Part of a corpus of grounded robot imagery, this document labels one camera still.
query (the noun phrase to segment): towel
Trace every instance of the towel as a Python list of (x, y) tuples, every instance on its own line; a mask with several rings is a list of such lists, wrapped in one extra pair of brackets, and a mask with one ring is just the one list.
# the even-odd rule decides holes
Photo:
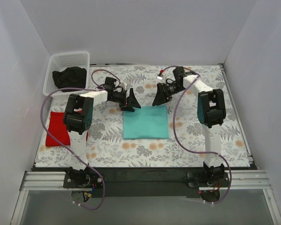
[(142, 106), (124, 111), (123, 139), (169, 138), (168, 111), (165, 105)]

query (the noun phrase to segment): table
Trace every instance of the table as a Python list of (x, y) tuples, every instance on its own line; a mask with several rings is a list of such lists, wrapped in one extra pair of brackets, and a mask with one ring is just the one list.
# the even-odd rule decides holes
[[(104, 68), (113, 72), (122, 81), (129, 82), (141, 106), (152, 105), (156, 94), (156, 75), (166, 66), (107, 66), (91, 67), (93, 70)], [(219, 66), (186, 66), (201, 74), (201, 80), (212, 88), (224, 92), (227, 117), (222, 125), (222, 155), (230, 166), (248, 167), (248, 150), (244, 143), (236, 113), (230, 100), (224, 77)], [(171, 78), (173, 68), (164, 74)], [(104, 83), (106, 72), (97, 72), (94, 79)], [(91, 79), (89, 87), (95, 85)], [(203, 165), (204, 155), (191, 154), (182, 150), (173, 134), (173, 111), (179, 94), (168, 102), (169, 139), (123, 140), (123, 112), (113, 102), (98, 105), (93, 110), (92, 125), (87, 141), (87, 157), (93, 167), (199, 167)], [(53, 100), (51, 111), (63, 112), (65, 100)], [(182, 98), (176, 117), (177, 135), (188, 149), (204, 151), (204, 135), (197, 118), (197, 99), (188, 90)], [(46, 133), (43, 132), (35, 159), (35, 167), (68, 167), (72, 155), (63, 147), (46, 147)]]

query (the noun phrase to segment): plastic basket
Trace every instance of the plastic basket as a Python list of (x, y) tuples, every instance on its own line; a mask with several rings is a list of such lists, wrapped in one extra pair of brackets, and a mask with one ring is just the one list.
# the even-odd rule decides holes
[[(54, 84), (52, 77), (53, 71), (63, 71), (68, 67), (80, 67), (86, 69), (86, 84), (89, 86), (89, 53), (88, 52), (67, 52), (52, 55), (49, 60), (46, 77), (44, 81), (43, 94), (49, 95), (52, 91), (58, 88)], [(57, 92), (51, 95), (55, 99), (68, 98), (70, 94), (81, 94), (85, 91)]]

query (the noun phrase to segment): purple cable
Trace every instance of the purple cable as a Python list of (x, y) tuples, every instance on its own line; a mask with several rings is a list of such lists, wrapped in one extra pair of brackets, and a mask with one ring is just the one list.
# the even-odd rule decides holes
[[(172, 67), (177, 67), (177, 66), (169, 66), (169, 67), (166, 67), (166, 68), (164, 69), (164, 71), (165, 71), (166, 69), (172, 68)], [(224, 158), (224, 156), (218, 154), (218, 153), (215, 152), (215, 151), (192, 151), (192, 150), (187, 149), (187, 148), (184, 147), (183, 144), (178, 140), (178, 137), (177, 137), (177, 134), (176, 134), (175, 118), (176, 118), (176, 113), (177, 113), (178, 105), (179, 105), (179, 103), (180, 103), (180, 101), (181, 101), (183, 95), (187, 92), (187, 90), (190, 89), (190, 87), (197, 81), (197, 79), (198, 79), (199, 77), (201, 77), (200, 74), (198, 74), (197, 72), (192, 71), (192, 70), (189, 69), (189, 68), (184, 68), (184, 69), (187, 69), (187, 70), (189, 70), (189, 71), (195, 73), (195, 74), (197, 75), (197, 77), (196, 77), (196, 79), (194, 79), (194, 81), (191, 82), (191, 84), (182, 92), (182, 94), (180, 95), (180, 97), (179, 97), (179, 99), (178, 99), (178, 101), (177, 101), (177, 104), (176, 104), (176, 106), (175, 106), (174, 116), (173, 116), (173, 131), (174, 131), (174, 136), (175, 136), (175, 139), (176, 139), (177, 143), (178, 143), (178, 144), (180, 145), (180, 147), (183, 148), (185, 151), (188, 151), (188, 152), (194, 153), (194, 154), (216, 154), (216, 155), (218, 155), (220, 158), (222, 158), (222, 160), (226, 163), (226, 165), (227, 165), (227, 167), (228, 167), (228, 170), (229, 170), (229, 174), (230, 174), (230, 181), (229, 181), (229, 185), (228, 185), (227, 191), (226, 191), (226, 193), (224, 194), (224, 196), (223, 196), (220, 200), (218, 200), (218, 201), (216, 201), (216, 202), (208, 202), (209, 204), (217, 204), (217, 203), (222, 202), (222, 201), (226, 198), (226, 196), (228, 195), (229, 190), (230, 190), (230, 188), (231, 188), (231, 183), (232, 183), (232, 171), (231, 171), (231, 167), (229, 166), (228, 161)]]
[(69, 148), (67, 147), (66, 145), (64, 145), (62, 142), (60, 142), (56, 137), (53, 136), (53, 134), (51, 134), (48, 129), (46, 128), (46, 125), (44, 123), (44, 120), (43, 120), (43, 112), (44, 112), (44, 105), (46, 103), (46, 101), (50, 98), (50, 96), (58, 91), (61, 91), (61, 90), (88, 90), (88, 91), (101, 91), (101, 90), (94, 90), (94, 89), (83, 89), (83, 88), (60, 88), (58, 90), (55, 90), (53, 92), (51, 92), (48, 96), (46, 96), (46, 98), (44, 99), (43, 101), (43, 104), (42, 104), (42, 107), (41, 107), (41, 123), (42, 123), (42, 126), (44, 128), (44, 130), (47, 132), (47, 134), (52, 137), (58, 144), (60, 144), (61, 146), (65, 147), (69, 152), (71, 152), (81, 163), (83, 163), (84, 165), (86, 165), (89, 169), (91, 169), (92, 171), (94, 171), (96, 174), (98, 174), (98, 176), (102, 179), (102, 186), (103, 186), (103, 195), (102, 195), (102, 199), (101, 199), (101, 202), (99, 203), (99, 205), (95, 208), (91, 208), (87, 205), (83, 205), (81, 203), (78, 203), (78, 202), (74, 202), (76, 203), (77, 205), (79, 206), (82, 206), (88, 210), (97, 210), (101, 207), (103, 201), (104, 201), (104, 198), (105, 198), (105, 182), (104, 182), (104, 179), (102, 177), (102, 175), (93, 167), (89, 166), (88, 164), (86, 164), (81, 158), (79, 158), (79, 156), (75, 155), (75, 153)]
[(97, 84), (97, 82), (95, 82), (95, 80), (94, 80), (94, 73), (95, 73), (95, 72), (98, 72), (98, 71), (105, 71), (105, 72), (111, 74), (112, 76), (114, 76), (114, 77), (121, 83), (120, 79), (119, 79), (117, 76), (115, 76), (112, 72), (110, 72), (110, 71), (108, 71), (108, 70), (106, 70), (106, 69), (96, 69), (96, 70), (94, 70), (94, 71), (92, 72), (92, 74), (90, 75), (90, 78), (92, 79), (93, 83), (94, 83), (95, 85), (97, 85), (99, 88), (103, 88), (103, 87), (102, 87), (101, 85)]

